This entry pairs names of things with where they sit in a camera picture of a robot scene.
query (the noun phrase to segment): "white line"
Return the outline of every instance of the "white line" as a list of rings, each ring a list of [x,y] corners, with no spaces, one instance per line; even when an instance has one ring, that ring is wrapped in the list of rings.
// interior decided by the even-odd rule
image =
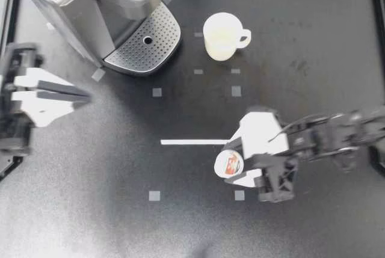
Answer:
[[[226,145],[229,140],[161,140],[162,145]]]

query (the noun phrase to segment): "white mug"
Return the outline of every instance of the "white mug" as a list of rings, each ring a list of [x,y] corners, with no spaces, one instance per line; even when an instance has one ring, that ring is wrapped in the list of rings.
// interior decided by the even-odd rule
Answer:
[[[236,49],[243,49],[251,42],[251,31],[244,29],[241,21],[230,13],[215,13],[203,26],[206,51],[216,61],[225,61]]]

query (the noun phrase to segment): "black tray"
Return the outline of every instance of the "black tray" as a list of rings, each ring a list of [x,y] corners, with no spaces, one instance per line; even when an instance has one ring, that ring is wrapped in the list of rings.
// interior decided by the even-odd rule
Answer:
[[[213,171],[220,147],[159,142],[226,139],[258,103],[286,121],[383,103],[382,0],[171,0],[183,36],[175,56],[148,78],[106,69],[99,83],[95,68],[21,1],[16,41],[40,44],[44,68],[93,93],[93,103],[36,129],[33,155],[2,181],[11,233],[3,256],[34,251],[46,233],[64,237],[48,250],[81,247],[97,257],[383,256],[384,180],[365,156],[349,175],[328,161],[301,164],[292,201],[260,203],[254,189],[237,188],[245,201],[235,202],[235,188]],[[253,40],[219,64],[195,33],[222,10]],[[232,97],[235,85],[241,98]],[[153,98],[159,87],[162,98]],[[161,201],[149,203],[149,191],[161,191]],[[79,245],[71,233],[87,238]]]

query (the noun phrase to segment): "coffee machine drip tray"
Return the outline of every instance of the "coffee machine drip tray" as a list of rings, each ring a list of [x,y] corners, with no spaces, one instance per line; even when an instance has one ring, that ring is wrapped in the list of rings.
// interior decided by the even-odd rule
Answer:
[[[180,26],[163,4],[113,53],[107,67],[133,75],[149,75],[158,70],[180,42]]]

